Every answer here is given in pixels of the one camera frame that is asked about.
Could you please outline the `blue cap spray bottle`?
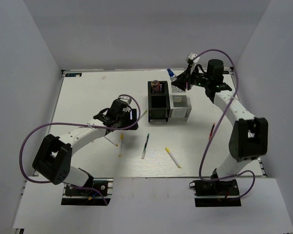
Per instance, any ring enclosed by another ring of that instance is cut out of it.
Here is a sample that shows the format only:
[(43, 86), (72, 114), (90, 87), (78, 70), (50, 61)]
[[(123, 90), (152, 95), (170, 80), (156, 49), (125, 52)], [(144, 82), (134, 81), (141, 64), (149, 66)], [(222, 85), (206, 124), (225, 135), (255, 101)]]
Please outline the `blue cap spray bottle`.
[(167, 68), (167, 72), (171, 82), (174, 82), (177, 79), (177, 76), (174, 74), (174, 72), (170, 68)]

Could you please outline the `pink tube of crayons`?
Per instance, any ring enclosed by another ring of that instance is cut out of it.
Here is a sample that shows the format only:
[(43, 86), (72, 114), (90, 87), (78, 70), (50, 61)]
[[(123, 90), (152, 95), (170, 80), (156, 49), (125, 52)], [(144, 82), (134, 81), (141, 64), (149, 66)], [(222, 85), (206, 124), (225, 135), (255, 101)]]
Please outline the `pink tube of crayons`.
[(158, 80), (152, 80), (150, 86), (154, 93), (159, 93), (161, 91), (161, 86)]

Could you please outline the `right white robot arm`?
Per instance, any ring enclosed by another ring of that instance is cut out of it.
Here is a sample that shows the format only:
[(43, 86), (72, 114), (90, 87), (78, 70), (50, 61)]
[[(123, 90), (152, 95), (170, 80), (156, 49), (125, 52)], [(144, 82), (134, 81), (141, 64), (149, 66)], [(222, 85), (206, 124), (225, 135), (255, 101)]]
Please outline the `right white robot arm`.
[(229, 155), (212, 173), (209, 181), (211, 190), (220, 195), (229, 187), (227, 181), (243, 174), (250, 162), (267, 153), (268, 121), (249, 112), (238, 99), (236, 91), (224, 82), (224, 64), (219, 59), (208, 61), (204, 71), (198, 59), (187, 59), (188, 67), (172, 85), (186, 91), (192, 86), (205, 89), (206, 96), (222, 110), (221, 118), (227, 118), (232, 124), (229, 140)]

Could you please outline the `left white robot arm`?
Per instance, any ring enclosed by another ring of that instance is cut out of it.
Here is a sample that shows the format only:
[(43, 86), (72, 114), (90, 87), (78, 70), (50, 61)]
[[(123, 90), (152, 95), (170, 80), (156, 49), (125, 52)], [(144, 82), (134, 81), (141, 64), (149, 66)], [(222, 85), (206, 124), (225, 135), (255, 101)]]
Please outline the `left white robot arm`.
[(91, 193), (93, 176), (71, 166), (71, 159), (84, 146), (114, 131), (137, 130), (141, 108), (131, 108), (133, 101), (130, 95), (119, 95), (109, 108), (101, 110), (88, 123), (76, 124), (76, 129), (61, 136), (45, 136), (33, 168), (54, 185), (65, 183), (77, 187), (84, 195)]

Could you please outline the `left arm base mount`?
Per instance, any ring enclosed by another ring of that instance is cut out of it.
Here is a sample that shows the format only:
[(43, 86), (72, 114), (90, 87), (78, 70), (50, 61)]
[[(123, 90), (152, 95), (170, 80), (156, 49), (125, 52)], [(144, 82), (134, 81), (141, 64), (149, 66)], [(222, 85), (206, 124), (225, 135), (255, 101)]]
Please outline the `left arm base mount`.
[(112, 178), (94, 179), (91, 189), (76, 189), (75, 185), (65, 184), (61, 205), (107, 206), (112, 198), (112, 192)]

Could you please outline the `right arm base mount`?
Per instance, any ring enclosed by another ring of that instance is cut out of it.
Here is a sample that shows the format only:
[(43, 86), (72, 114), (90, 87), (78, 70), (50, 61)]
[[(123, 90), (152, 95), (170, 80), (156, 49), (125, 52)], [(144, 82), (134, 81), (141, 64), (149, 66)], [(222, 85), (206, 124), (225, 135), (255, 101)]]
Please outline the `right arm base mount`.
[(241, 207), (240, 192), (236, 180), (204, 182), (193, 180), (189, 188), (194, 190), (195, 207)]

